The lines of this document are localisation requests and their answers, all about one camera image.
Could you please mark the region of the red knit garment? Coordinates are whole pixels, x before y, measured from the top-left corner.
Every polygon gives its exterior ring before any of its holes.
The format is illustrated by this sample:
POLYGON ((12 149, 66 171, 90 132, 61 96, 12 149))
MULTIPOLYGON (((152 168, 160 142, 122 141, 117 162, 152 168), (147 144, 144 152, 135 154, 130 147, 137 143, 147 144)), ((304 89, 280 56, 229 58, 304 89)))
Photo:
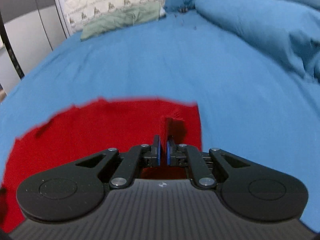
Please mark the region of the red knit garment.
POLYGON ((120 152, 149 144, 159 135, 177 144, 202 146, 195 103, 163 99, 94 100, 71 106, 17 137, 10 148, 1 184, 1 229, 10 232, 24 220, 16 200, 29 176, 114 147, 120 152))

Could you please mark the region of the blue bed sheet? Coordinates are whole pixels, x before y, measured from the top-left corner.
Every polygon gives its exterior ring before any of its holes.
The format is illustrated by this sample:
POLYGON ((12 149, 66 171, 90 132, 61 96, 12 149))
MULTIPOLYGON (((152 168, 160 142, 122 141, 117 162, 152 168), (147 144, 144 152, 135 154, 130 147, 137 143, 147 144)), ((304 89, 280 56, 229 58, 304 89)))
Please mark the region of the blue bed sheet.
POLYGON ((319 230, 319 82, 261 53, 196 11, 87 41, 74 34, 1 104, 1 164, 14 140, 71 105, 99 97, 195 101, 202 145, 300 179, 302 220, 319 230))

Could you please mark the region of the blue duvet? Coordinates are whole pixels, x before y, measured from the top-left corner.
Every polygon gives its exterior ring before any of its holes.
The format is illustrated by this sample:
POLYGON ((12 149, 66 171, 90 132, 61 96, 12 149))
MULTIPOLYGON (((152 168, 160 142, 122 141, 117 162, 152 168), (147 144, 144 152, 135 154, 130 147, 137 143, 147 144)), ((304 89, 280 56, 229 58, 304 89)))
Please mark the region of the blue duvet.
POLYGON ((195 0, 195 9, 283 68, 319 81, 319 11, 286 0, 195 0))

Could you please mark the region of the grey white wardrobe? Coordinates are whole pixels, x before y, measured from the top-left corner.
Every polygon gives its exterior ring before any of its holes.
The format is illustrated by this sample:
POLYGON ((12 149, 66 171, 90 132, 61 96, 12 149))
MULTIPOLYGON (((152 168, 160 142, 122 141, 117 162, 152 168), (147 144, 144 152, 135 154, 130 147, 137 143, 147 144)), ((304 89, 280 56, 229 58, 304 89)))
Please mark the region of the grey white wardrobe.
POLYGON ((55 0, 1 0, 1 86, 9 93, 65 39, 55 0))

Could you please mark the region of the green pillow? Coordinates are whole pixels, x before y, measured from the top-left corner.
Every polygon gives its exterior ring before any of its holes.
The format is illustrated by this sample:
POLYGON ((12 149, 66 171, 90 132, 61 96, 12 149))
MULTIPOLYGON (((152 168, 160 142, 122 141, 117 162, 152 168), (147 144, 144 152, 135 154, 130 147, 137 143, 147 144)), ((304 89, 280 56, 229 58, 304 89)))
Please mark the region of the green pillow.
POLYGON ((86 24, 81 32, 80 40, 85 41, 117 29, 157 21, 165 15, 166 12, 159 2, 147 2, 116 10, 86 24))

